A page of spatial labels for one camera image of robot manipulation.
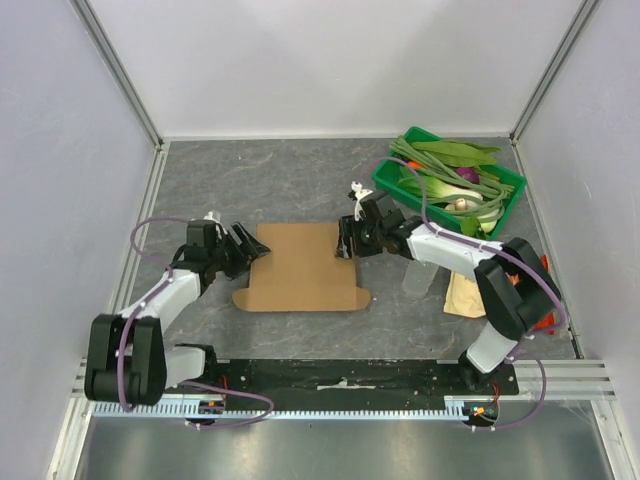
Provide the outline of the brown cardboard box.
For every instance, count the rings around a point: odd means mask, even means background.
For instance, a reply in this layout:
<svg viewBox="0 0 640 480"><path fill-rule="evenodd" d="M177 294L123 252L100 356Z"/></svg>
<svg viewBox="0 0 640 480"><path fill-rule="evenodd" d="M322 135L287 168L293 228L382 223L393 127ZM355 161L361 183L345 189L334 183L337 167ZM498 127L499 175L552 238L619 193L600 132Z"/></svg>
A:
<svg viewBox="0 0 640 480"><path fill-rule="evenodd" d="M368 307L371 293L358 286L356 262L335 256L336 223L263 223L257 240L271 252L253 262L248 286L232 294L252 313L351 312Z"/></svg>

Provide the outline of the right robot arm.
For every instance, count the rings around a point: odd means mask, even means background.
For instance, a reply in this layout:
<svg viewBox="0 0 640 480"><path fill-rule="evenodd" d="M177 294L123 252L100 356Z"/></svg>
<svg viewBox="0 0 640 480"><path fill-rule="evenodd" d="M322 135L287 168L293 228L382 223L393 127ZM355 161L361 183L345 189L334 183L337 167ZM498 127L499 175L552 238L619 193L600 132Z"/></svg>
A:
<svg viewBox="0 0 640 480"><path fill-rule="evenodd" d="M338 258L388 252L443 267L477 285L487 323L458 360L457 377L465 391L477 394L489 387L524 336L561 310L560 290L526 240L479 241L425 216L406 218L388 193L356 182L349 197L354 213L338 221Z"/></svg>

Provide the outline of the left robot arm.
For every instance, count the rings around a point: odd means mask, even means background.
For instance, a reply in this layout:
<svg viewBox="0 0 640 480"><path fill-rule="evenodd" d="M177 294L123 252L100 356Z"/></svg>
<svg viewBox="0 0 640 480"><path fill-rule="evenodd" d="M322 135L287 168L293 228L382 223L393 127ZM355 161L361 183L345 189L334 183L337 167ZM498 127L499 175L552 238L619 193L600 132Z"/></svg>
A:
<svg viewBox="0 0 640 480"><path fill-rule="evenodd" d="M157 404L172 387L188 384L198 393L208 393L220 385L212 346L167 347L164 333L217 276L234 280L271 250L240 223L226 228L205 217L185 225L185 241L160 280L128 307L93 320L84 379L88 399L114 402L130 411Z"/></svg>

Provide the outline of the clear plastic water bottle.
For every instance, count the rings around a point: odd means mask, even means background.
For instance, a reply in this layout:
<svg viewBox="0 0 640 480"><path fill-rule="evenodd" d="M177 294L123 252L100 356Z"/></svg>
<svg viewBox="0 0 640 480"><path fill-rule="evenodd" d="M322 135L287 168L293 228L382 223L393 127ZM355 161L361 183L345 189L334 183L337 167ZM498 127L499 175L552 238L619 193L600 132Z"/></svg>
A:
<svg viewBox="0 0 640 480"><path fill-rule="evenodd" d="M402 281L403 292L414 298L424 297L433 284L438 269L432 262L410 261Z"/></svg>

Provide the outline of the white mushroom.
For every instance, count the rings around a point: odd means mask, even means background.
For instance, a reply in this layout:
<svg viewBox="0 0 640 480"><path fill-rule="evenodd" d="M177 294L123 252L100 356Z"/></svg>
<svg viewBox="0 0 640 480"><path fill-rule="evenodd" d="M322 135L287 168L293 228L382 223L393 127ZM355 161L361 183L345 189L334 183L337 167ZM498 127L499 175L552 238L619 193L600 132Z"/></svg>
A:
<svg viewBox="0 0 640 480"><path fill-rule="evenodd" d="M469 211L472 210L474 208L478 208L480 206L479 203L477 203L474 200L468 200L465 198L458 198L455 199L453 202L449 203L445 209L447 211L456 211L456 212L463 212L463 211Z"/></svg>

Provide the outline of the beige paper bag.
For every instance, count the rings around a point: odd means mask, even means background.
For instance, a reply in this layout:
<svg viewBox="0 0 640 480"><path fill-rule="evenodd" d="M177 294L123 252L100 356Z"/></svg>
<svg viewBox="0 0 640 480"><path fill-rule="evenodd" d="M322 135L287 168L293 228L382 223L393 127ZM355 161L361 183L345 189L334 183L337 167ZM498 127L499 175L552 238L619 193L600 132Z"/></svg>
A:
<svg viewBox="0 0 640 480"><path fill-rule="evenodd" d="M464 275L451 272L443 312L470 319L484 317L486 312L477 284Z"/></svg>

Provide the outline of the red onion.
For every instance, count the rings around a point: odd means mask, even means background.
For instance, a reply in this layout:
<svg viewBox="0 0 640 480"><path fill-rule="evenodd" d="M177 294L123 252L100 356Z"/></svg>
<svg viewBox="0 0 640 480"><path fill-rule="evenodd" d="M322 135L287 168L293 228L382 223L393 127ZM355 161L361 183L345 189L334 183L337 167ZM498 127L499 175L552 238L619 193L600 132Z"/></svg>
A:
<svg viewBox="0 0 640 480"><path fill-rule="evenodd" d="M470 183L473 183L473 184L480 183L480 176L478 172L472 167L458 167L455 170L455 172L460 178Z"/></svg>

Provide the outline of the green leafy vegetables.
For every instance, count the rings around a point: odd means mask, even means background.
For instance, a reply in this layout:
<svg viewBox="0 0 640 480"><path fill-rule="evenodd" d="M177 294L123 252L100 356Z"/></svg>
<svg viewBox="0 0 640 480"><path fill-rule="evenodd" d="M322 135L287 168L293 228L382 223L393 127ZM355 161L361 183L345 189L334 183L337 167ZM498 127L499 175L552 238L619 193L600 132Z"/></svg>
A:
<svg viewBox="0 0 640 480"><path fill-rule="evenodd" d="M450 167L476 167L495 165L493 153L497 147L482 147L475 144L438 140L428 142L412 142L410 146L421 153L428 153Z"/></svg>

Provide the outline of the green long beans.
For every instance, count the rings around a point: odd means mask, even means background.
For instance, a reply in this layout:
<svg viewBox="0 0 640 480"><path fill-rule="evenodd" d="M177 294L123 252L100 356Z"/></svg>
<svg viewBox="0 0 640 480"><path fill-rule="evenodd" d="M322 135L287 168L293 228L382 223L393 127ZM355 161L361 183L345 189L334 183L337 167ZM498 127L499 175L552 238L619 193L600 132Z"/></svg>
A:
<svg viewBox="0 0 640 480"><path fill-rule="evenodd" d="M497 163L495 165L472 167L478 172L480 176L480 183L473 184L460 178L456 174L455 170L458 167L447 166L428 153L421 153L414 150L410 146L411 143L412 142L408 141L408 139L403 136L399 136L391 142L391 149L397 156L399 156L399 158L405 160L406 162L411 160L416 161L424 165L425 167L424 170L417 170L410 167L408 164L402 166L400 168L400 177L397 181L397 186L401 190L416 197L420 196L422 193L425 193L425 187L422 180L420 179L419 174L428 173L433 175L434 177L440 178L458 186L466 188L476 188L479 192L486 196L490 196L491 194L493 194L494 196L496 196L497 194L503 194L503 206L505 210L505 202L511 197L514 188L503 183L496 175L486 171L486 168L488 166L495 166Z"/></svg>

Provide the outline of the red chip bag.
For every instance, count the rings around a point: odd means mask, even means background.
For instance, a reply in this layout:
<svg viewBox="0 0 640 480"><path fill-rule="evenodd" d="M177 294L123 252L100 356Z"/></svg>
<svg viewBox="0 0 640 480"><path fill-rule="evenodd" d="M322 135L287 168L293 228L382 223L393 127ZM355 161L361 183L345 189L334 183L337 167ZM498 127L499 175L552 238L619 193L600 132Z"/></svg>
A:
<svg viewBox="0 0 640 480"><path fill-rule="evenodd" d="M549 272L549 262L546 255L542 255L540 257L541 264L543 265L546 272ZM551 328L548 332L549 335L554 335L555 330L552 328L555 324L555 313L554 311L549 312L542 320L540 320L534 327L535 331L542 331L546 328Z"/></svg>

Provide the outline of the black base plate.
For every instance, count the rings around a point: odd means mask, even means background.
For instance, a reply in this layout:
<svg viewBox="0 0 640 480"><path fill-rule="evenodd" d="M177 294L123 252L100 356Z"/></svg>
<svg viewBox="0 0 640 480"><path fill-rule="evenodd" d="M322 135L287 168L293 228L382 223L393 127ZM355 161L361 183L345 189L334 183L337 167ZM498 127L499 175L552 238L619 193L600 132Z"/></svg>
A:
<svg viewBox="0 0 640 480"><path fill-rule="evenodd" d="M278 412L443 410L446 396L519 393L513 366L471 387L455 361L233 359L216 374L217 387L267 397Z"/></svg>

